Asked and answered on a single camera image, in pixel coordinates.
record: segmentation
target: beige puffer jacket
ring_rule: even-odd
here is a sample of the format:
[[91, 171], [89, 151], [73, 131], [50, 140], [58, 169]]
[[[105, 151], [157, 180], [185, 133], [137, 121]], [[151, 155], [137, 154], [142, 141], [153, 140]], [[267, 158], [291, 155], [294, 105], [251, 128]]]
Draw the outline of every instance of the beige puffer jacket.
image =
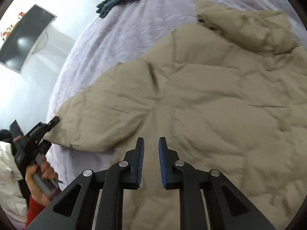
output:
[[283, 229], [307, 194], [307, 54], [276, 11], [208, 1], [139, 60], [118, 63], [59, 109], [49, 141], [116, 150], [145, 140], [141, 189], [123, 229], [180, 229], [178, 191], [161, 182], [158, 139], [195, 168], [221, 170]]

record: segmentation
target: bed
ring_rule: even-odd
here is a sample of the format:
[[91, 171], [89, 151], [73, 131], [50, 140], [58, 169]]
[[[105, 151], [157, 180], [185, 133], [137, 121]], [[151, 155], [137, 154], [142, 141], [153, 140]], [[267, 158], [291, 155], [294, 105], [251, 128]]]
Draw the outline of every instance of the bed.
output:
[[[170, 30], [196, 21], [195, 1], [125, 0], [106, 18], [94, 19], [77, 40], [62, 68], [50, 101], [47, 121], [63, 102], [91, 85], [113, 64], [137, 59]], [[304, 12], [299, 11], [301, 20], [288, 0], [211, 1], [237, 9], [282, 10], [289, 17], [296, 40], [307, 48]], [[61, 184], [64, 189], [85, 169], [96, 172], [108, 168], [112, 152], [87, 153], [54, 145], [47, 158], [64, 182]]]

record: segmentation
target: white fabric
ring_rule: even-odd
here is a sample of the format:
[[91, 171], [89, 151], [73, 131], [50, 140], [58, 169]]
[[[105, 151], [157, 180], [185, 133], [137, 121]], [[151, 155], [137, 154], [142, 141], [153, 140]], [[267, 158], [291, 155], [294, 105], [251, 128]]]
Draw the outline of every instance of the white fabric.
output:
[[[175, 27], [196, 21], [196, 0], [126, 0], [104, 19], [97, 17], [79, 37], [60, 73], [50, 102], [48, 119], [64, 101], [89, 86], [117, 62], [140, 57], [146, 49]], [[307, 47], [307, 31], [287, 0], [211, 0], [238, 9], [282, 10], [293, 33]], [[85, 169], [108, 168], [111, 154], [79, 152], [53, 146], [48, 161], [66, 187]]]
[[25, 222], [28, 209], [18, 185], [21, 179], [11, 144], [0, 142], [0, 206], [12, 218]]

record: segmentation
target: metal screw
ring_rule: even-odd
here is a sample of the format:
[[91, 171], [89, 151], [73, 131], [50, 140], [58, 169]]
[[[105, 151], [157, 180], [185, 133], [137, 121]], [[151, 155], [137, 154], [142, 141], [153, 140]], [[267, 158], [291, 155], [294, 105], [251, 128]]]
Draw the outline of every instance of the metal screw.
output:
[[185, 162], [182, 161], [182, 160], [177, 160], [177, 161], [175, 162], [175, 165], [178, 166], [178, 167], [182, 167], [184, 164], [185, 164]]
[[221, 174], [221, 172], [219, 172], [218, 170], [211, 170], [212, 176], [218, 177], [218, 176], [220, 176], [220, 174]]
[[127, 161], [121, 161], [121, 162], [119, 162], [119, 166], [120, 167], [127, 167], [128, 166], [128, 162]]
[[92, 171], [91, 170], [85, 170], [85, 171], [83, 171], [83, 175], [84, 176], [91, 176], [92, 175]]

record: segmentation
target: gray handle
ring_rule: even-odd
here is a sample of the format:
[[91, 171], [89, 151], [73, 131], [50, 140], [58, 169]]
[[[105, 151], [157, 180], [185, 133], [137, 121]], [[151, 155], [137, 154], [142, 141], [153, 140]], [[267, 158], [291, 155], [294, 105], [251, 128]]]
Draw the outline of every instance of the gray handle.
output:
[[42, 159], [41, 159], [40, 154], [36, 156], [35, 161], [39, 167], [37, 168], [36, 173], [33, 175], [33, 180], [48, 198], [53, 199], [53, 197], [56, 196], [60, 192], [59, 183], [54, 181], [53, 179], [43, 180], [41, 178], [42, 173], [40, 171], [40, 167], [42, 165]]

